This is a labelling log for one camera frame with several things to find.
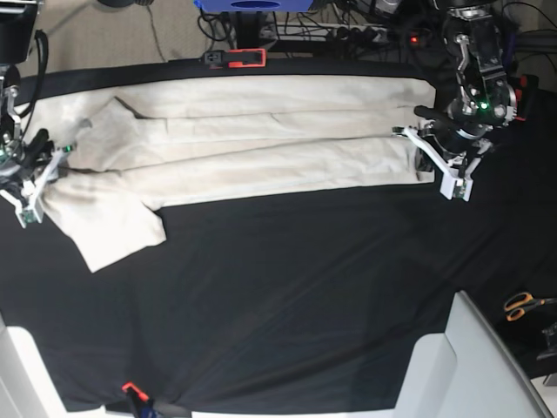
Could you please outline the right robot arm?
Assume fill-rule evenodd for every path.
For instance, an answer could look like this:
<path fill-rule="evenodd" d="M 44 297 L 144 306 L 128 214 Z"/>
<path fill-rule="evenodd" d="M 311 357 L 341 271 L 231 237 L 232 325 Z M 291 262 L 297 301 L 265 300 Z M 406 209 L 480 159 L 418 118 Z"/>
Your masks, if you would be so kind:
<path fill-rule="evenodd" d="M 44 188 L 58 179 L 58 167 L 75 151 L 73 144 L 55 146 L 47 130 L 41 129 L 27 142 L 28 125 L 44 85 L 49 62 L 49 40 L 36 28 L 42 1 L 1 2 L 1 197 L 14 207 L 18 223 L 42 223 Z M 17 66 L 37 49 L 38 71 L 27 107 L 18 111 L 22 86 Z"/>

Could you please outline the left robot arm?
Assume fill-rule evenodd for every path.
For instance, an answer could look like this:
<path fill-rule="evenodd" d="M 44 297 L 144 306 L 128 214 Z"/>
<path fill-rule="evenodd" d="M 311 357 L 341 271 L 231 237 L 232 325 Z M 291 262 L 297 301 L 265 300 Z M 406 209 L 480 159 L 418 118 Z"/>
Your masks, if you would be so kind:
<path fill-rule="evenodd" d="M 393 134 L 409 139 L 421 159 L 441 172 L 440 193 L 468 201 L 472 174 L 493 149 L 486 135 L 518 116 L 519 99 L 507 81 L 500 32 L 488 1 L 433 1 L 445 15 L 441 34 L 455 65 L 456 96 L 444 111 L 414 108 L 420 124 L 397 126 Z"/>

